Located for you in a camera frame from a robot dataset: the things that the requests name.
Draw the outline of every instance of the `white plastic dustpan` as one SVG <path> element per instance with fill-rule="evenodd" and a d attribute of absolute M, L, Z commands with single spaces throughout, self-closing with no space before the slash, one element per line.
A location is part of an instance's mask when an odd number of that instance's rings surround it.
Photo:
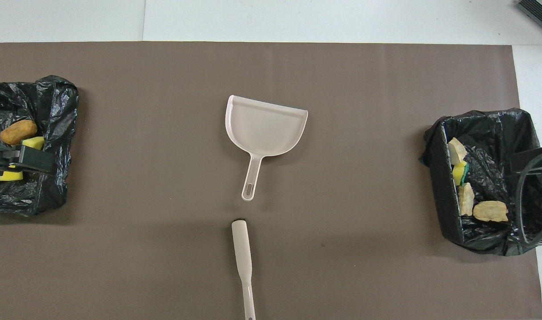
<path fill-rule="evenodd" d="M 233 143 L 251 155 L 241 198 L 253 200 L 261 160 L 294 148 L 305 130 L 307 118 L 306 110 L 229 97 L 225 129 Z"/>

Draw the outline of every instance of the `plastic bag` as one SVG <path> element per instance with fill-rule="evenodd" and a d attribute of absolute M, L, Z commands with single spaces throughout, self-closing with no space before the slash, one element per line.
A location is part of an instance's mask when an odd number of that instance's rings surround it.
<path fill-rule="evenodd" d="M 506 203 L 509 223 L 460 216 L 447 148 L 452 138 L 468 152 L 464 158 L 469 164 L 466 182 L 474 190 L 474 204 L 486 200 Z M 510 171 L 512 154 L 539 148 L 529 113 L 509 109 L 443 117 L 425 132 L 425 142 L 420 160 L 430 168 L 439 224 L 446 239 L 476 253 L 501 256 L 521 255 L 542 245 L 542 240 L 532 247 L 522 245 L 515 216 L 519 174 Z M 526 177 L 521 205 L 525 233 L 534 237 L 542 229 L 542 176 Z"/>
<path fill-rule="evenodd" d="M 30 119 L 45 138 L 43 151 L 55 155 L 54 172 L 24 172 L 23 180 L 0 181 L 0 212 L 32 216 L 66 201 L 70 144 L 75 133 L 78 91 L 71 82 L 48 76 L 35 83 L 0 83 L 0 132 Z"/>

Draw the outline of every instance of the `white floor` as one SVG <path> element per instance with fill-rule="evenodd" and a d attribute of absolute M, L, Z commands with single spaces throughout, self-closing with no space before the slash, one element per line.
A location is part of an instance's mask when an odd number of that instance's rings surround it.
<path fill-rule="evenodd" d="M 0 0 L 0 42 L 140 40 L 514 45 L 542 143 L 542 29 L 513 0 Z"/>

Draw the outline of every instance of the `sponge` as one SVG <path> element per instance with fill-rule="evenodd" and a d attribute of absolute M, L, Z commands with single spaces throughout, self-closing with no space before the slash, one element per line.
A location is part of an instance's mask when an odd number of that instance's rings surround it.
<path fill-rule="evenodd" d="M 459 164 L 455 164 L 452 168 L 452 178 L 454 179 L 454 185 L 460 186 L 464 182 L 466 173 L 468 172 L 468 163 L 461 160 Z"/>
<path fill-rule="evenodd" d="M 44 146 L 45 139 L 43 138 L 43 136 L 35 136 L 33 138 L 24 139 L 21 143 L 24 146 L 41 150 L 41 148 Z"/>
<path fill-rule="evenodd" d="M 16 181 L 22 180 L 24 175 L 22 172 L 3 172 L 0 176 L 0 181 Z"/>

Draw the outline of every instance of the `black clip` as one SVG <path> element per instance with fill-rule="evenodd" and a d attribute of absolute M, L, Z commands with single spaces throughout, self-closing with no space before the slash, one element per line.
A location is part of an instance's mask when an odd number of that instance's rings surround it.
<path fill-rule="evenodd" d="M 53 171 L 54 155 L 17 144 L 13 147 L 0 146 L 0 176 L 3 172 L 41 172 Z"/>

